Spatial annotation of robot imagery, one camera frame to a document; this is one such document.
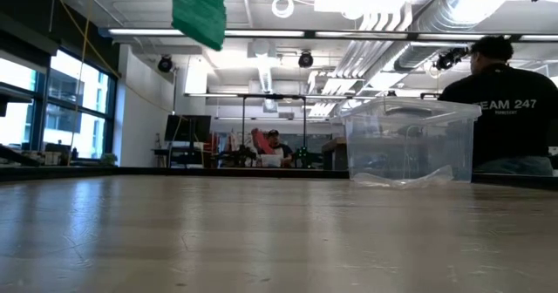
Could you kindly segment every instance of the ceiling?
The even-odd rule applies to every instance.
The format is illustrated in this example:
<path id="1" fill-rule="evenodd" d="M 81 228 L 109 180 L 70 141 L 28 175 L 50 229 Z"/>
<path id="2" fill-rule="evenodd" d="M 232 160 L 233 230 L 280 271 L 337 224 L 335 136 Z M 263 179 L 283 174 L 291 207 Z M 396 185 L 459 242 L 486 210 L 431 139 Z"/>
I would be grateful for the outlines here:
<path id="1" fill-rule="evenodd" d="M 87 15 L 88 0 L 64 0 L 72 8 Z M 100 27 L 157 27 L 168 28 L 171 23 L 171 0 L 96 0 L 91 19 Z M 266 29 L 312 29 L 350 30 L 360 25 L 359 21 L 346 19 L 339 13 L 314 11 L 312 0 L 296 2 L 293 15 L 279 18 L 272 14 L 273 0 L 248 0 L 248 10 L 244 0 L 226 0 L 228 28 Z M 429 0 L 412 0 L 413 13 L 419 11 Z M 558 0 L 510 0 L 505 2 L 492 16 L 477 25 L 477 32 L 556 32 L 558 26 Z M 157 60 L 163 46 L 197 45 L 187 38 L 142 38 L 138 39 L 145 57 Z M 276 40 L 276 49 L 282 58 L 281 64 L 272 69 L 274 80 L 306 82 L 310 70 L 296 65 L 302 50 L 311 50 L 315 56 L 315 68 L 335 68 L 344 55 L 348 41 L 330 40 Z M 247 39 L 227 39 L 223 51 L 205 50 L 204 56 L 213 66 L 209 89 L 224 85 L 248 85 L 258 79 L 257 69 L 246 58 Z M 517 45 L 514 65 L 529 65 L 533 60 L 554 63 L 558 45 L 530 44 Z M 440 78 L 433 78 L 424 70 L 404 78 L 405 89 L 435 91 L 455 80 L 465 77 L 468 63 L 464 62 Z"/>

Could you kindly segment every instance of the green towel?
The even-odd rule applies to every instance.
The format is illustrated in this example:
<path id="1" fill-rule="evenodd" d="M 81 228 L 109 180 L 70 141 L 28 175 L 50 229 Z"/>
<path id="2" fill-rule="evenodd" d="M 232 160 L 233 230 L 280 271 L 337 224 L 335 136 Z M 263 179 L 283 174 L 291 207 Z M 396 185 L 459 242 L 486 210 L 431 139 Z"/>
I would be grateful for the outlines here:
<path id="1" fill-rule="evenodd" d="M 173 0 L 173 27 L 220 51 L 227 28 L 225 0 Z"/>

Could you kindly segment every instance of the man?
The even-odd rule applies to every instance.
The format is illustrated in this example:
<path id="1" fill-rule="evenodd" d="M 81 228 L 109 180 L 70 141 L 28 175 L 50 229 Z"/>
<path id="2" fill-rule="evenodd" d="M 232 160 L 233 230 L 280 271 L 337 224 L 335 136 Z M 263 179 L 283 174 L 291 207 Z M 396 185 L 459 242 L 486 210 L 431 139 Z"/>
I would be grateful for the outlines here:
<path id="1" fill-rule="evenodd" d="M 484 37 L 470 53 L 473 75 L 449 85 L 439 100 L 482 108 L 474 126 L 474 171 L 552 176 L 547 133 L 556 115 L 555 84 L 508 66 L 514 48 L 504 37 Z"/>
<path id="2" fill-rule="evenodd" d="M 256 140 L 256 134 L 258 133 L 257 129 L 252 130 L 252 136 L 254 140 L 254 145 L 258 150 L 258 153 L 265 153 L 262 150 L 262 146 L 259 146 L 258 141 Z M 274 154 L 281 155 L 281 167 L 290 167 L 290 163 L 292 162 L 292 153 L 293 151 L 290 149 L 289 146 L 282 144 L 279 141 L 279 132 L 277 130 L 271 130 L 267 134 L 267 141 L 269 147 L 273 150 Z"/>

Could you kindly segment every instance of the security camera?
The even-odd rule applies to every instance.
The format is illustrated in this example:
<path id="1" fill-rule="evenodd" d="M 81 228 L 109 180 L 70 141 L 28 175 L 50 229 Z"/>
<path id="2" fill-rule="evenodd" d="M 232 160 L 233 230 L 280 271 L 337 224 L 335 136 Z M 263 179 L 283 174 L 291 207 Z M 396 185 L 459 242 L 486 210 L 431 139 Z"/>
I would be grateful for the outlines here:
<path id="1" fill-rule="evenodd" d="M 169 56 L 169 55 L 160 57 L 159 64 L 157 65 L 157 68 L 159 69 L 159 71 L 170 72 L 173 69 L 173 66 L 174 66 L 172 58 L 173 57 Z"/>
<path id="2" fill-rule="evenodd" d="M 303 51 L 298 59 L 298 66 L 301 68 L 309 68 L 314 64 L 314 58 L 310 51 Z"/>

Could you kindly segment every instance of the plastic bin lid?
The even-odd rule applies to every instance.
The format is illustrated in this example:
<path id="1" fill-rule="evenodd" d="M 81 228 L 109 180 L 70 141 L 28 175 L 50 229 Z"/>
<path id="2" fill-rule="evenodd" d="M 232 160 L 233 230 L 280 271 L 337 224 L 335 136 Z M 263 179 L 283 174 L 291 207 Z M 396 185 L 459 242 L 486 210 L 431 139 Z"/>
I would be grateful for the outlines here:
<path id="1" fill-rule="evenodd" d="M 350 116 L 370 112 L 382 106 L 389 106 L 390 109 L 407 108 L 435 112 L 436 114 L 419 120 L 424 124 L 437 124 L 440 122 L 460 119 L 476 119 L 482 114 L 480 106 L 477 105 L 415 98 L 385 97 L 373 99 L 369 103 L 363 104 L 349 111 L 342 112 L 341 118 L 348 119 Z M 405 119 L 396 118 L 394 120 L 401 121 Z"/>

